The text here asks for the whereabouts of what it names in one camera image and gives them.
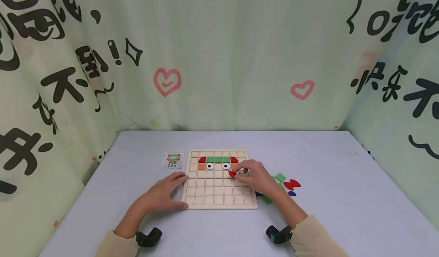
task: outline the hand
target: hand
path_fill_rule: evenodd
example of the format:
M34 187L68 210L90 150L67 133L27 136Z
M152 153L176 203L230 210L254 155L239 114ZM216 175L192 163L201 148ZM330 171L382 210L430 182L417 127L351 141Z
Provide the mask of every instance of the hand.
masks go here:
M255 189L255 191L268 197L270 194L279 190L280 187L271 178L270 174L267 172L261 162L257 162L253 159L242 161L237 167L235 167L233 172L236 173L241 168L244 168L244 173L246 173L247 170L250 170L251 173L249 174L249 177L236 175L235 179L237 179L238 182L250 185Z
M136 207L145 213L148 211L165 211L173 209L187 209L185 202L174 201L171 193L180 184L188 179L184 172L174 172L166 178L159 180L145 194L140 196L134 203Z

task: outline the beige sleeve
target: beige sleeve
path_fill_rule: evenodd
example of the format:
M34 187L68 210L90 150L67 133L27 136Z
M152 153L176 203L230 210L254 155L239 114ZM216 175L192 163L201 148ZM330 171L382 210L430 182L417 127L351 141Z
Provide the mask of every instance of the beige sleeve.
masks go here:
M138 249L135 236L125 239L109 231L99 245L95 257L135 257Z
M297 257L349 257L314 216L308 216L292 231L290 240Z

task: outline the green curtain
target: green curtain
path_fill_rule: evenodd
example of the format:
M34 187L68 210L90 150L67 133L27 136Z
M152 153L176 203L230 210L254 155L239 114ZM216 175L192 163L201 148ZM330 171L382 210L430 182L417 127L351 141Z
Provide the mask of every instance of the green curtain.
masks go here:
M8 256L43 248L119 130L338 130L349 113L346 128L403 190L409 173L410 186L429 178L438 190L438 159L404 145L425 164L416 171L399 156L405 127L378 125L404 117L439 148L407 113L417 101L402 101L415 77L439 82L439 37L422 37L439 30L437 0L0 1ZM399 64L409 74L398 101L375 100ZM389 104L395 113L379 112ZM391 146L375 149L384 134ZM434 194L404 191L438 226Z

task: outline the person's left hand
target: person's left hand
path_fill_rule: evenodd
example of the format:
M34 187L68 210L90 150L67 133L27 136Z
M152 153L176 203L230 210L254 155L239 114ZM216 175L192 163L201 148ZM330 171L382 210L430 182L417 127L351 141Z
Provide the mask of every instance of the person's left hand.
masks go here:
M187 179L188 176L186 176L184 172L174 172L155 183L155 185L133 203L133 206L141 209L145 213L148 211L187 209L189 207L187 203L171 199L172 191Z

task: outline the person's right hand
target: person's right hand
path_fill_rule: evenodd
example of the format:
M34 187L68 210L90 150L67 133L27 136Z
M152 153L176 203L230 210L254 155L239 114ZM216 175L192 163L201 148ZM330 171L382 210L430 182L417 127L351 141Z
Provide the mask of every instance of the person's right hand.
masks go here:
M241 168L244 168L244 172L250 170L251 173L248 177L237 174L235 179L237 179L238 182L250 185L255 191L268 197L280 189L261 162L257 162L253 159L242 161L235 167L233 172L237 173Z

